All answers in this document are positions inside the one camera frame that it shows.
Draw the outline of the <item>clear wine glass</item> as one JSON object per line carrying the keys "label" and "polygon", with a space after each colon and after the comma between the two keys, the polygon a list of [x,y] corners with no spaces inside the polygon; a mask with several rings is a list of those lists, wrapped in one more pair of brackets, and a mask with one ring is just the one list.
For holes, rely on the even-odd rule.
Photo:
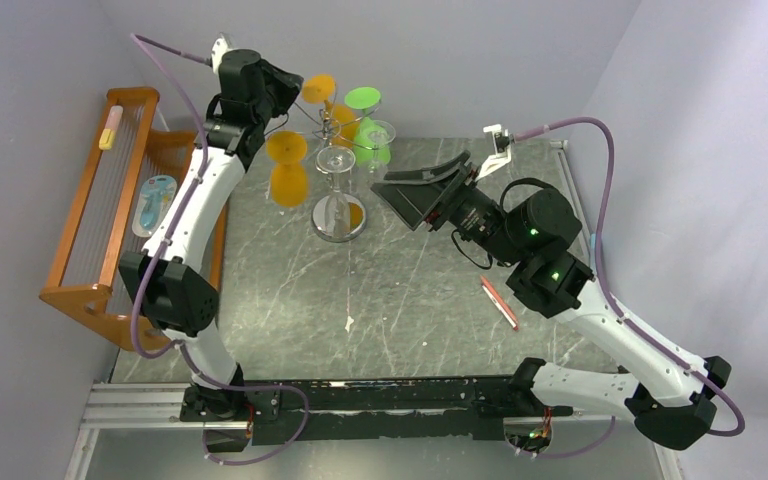
{"label": "clear wine glass", "polygon": [[371,120],[359,132],[365,166],[370,173],[383,172],[391,160],[391,144],[396,138],[395,127],[383,120]]}

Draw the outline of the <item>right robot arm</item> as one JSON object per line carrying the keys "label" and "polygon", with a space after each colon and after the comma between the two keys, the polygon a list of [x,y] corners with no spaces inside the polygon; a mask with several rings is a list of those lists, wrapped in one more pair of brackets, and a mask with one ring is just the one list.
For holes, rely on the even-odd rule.
{"label": "right robot arm", "polygon": [[505,209],[479,189],[478,179],[461,154],[435,167],[390,172],[371,189],[411,229],[450,224],[458,240],[510,269],[507,287],[526,309],[578,332],[620,366],[606,374],[525,359],[509,381],[515,414],[606,414],[679,451],[713,434],[715,399],[730,364],[681,348],[620,305],[597,272],[570,252],[581,223],[553,185],[525,177],[522,184],[533,193]]}

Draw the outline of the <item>orange goblet front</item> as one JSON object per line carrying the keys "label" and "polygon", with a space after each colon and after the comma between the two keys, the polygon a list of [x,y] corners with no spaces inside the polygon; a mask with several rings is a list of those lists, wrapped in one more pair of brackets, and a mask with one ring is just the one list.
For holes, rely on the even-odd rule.
{"label": "orange goblet front", "polygon": [[302,84],[301,98],[320,107],[317,129],[313,132],[324,146],[354,147],[360,118],[348,106],[336,101],[337,83],[328,74],[315,75]]}

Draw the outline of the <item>green wine glass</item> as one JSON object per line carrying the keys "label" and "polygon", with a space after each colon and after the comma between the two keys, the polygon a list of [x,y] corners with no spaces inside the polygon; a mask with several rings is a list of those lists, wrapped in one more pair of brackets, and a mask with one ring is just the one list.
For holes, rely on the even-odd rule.
{"label": "green wine glass", "polygon": [[344,96],[344,102],[350,109],[361,112],[352,140],[356,162],[370,169],[377,169],[390,162],[390,146],[396,138],[391,124],[371,117],[380,106],[381,99],[381,92],[371,86],[357,87]]}

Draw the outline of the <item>clear champagne flute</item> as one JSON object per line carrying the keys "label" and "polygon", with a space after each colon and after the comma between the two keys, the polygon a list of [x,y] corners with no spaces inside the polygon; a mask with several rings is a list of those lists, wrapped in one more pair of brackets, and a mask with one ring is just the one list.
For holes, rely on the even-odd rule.
{"label": "clear champagne flute", "polygon": [[354,153],[343,146],[327,146],[317,155],[317,168],[326,175],[330,187],[319,226],[335,240],[345,238],[351,230],[350,207],[342,191],[342,177],[351,172],[354,164]]}

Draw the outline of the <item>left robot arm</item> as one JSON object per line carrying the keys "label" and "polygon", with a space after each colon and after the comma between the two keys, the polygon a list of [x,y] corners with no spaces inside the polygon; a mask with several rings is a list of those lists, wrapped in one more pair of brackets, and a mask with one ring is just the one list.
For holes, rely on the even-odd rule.
{"label": "left robot arm", "polygon": [[[238,417],[248,389],[242,368],[221,339],[219,292],[201,274],[206,245],[230,194],[266,142],[271,120],[288,113],[303,79],[260,53],[215,45],[208,62],[220,91],[199,126],[184,180],[158,229],[138,252],[118,262],[132,302],[129,334],[146,359],[180,352],[194,385],[209,390],[206,406],[218,418]],[[138,323],[148,319],[166,335],[166,348],[148,351]]]}

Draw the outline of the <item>orange goblet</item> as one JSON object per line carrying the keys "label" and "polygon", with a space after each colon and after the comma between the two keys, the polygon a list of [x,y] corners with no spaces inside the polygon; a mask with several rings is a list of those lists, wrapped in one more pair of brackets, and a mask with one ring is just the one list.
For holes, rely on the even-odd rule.
{"label": "orange goblet", "polygon": [[328,74],[315,75],[302,84],[301,98],[320,107],[317,129],[313,132],[324,146],[354,147],[360,118],[348,106],[336,101],[337,83]]}
{"label": "orange goblet", "polygon": [[293,208],[305,201],[308,178],[301,162],[307,149],[305,138],[296,132],[279,131],[267,140],[267,154],[275,162],[269,179],[270,195],[275,204]]}

